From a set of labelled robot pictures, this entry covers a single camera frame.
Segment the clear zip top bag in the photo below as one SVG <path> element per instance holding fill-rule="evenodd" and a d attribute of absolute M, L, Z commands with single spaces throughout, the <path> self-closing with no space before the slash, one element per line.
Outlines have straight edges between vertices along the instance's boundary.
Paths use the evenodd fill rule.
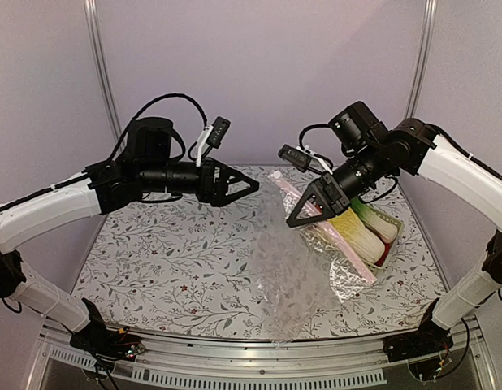
<path fill-rule="evenodd" d="M 300 191 L 273 170 L 257 211 L 251 263 L 263 299 L 263 329 L 276 344 L 299 338 L 316 313 L 342 306 L 377 280 L 330 223 L 287 225 L 300 198 Z"/>

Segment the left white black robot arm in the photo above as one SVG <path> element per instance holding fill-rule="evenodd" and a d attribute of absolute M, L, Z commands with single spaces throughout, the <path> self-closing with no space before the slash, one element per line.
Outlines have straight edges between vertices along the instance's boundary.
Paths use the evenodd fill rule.
<path fill-rule="evenodd" d="M 224 207 L 259 189 L 256 180 L 203 151 L 192 162 L 182 155 L 171 156 L 171 143 L 183 146 L 184 141 L 169 119 L 134 119 L 127 131 L 121 153 L 0 205 L 0 300 L 16 301 L 60 323 L 71 334 L 71 346 L 98 362 L 133 361 L 145 347 L 128 327 L 108 329 L 91 301 L 73 297 L 40 276 L 18 248 L 76 220 L 143 203 L 147 193 L 169 193 L 172 201 L 193 194 L 200 203 Z"/>

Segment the yellow napa cabbage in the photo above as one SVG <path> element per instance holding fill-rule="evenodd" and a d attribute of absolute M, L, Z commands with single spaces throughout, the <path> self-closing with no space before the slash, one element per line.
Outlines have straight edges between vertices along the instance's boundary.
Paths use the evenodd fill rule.
<path fill-rule="evenodd" d="M 362 261 L 374 264 L 383 256 L 384 243 L 364 225 L 351 208 L 329 222 Z"/>

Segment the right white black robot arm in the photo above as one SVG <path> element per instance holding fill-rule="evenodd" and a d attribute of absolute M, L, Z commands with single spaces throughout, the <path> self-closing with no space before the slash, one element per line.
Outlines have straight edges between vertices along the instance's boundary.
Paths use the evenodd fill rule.
<path fill-rule="evenodd" d="M 389 362 L 452 347 L 451 328 L 502 288 L 502 175 L 470 156 L 439 126 L 408 118 L 388 129 L 362 101 L 324 126 L 340 139 L 347 159 L 308 185 L 288 216 L 289 227 L 341 215 L 353 198 L 402 171 L 449 191 L 495 226 L 478 265 L 426 308 L 418 328 L 383 341 Z"/>

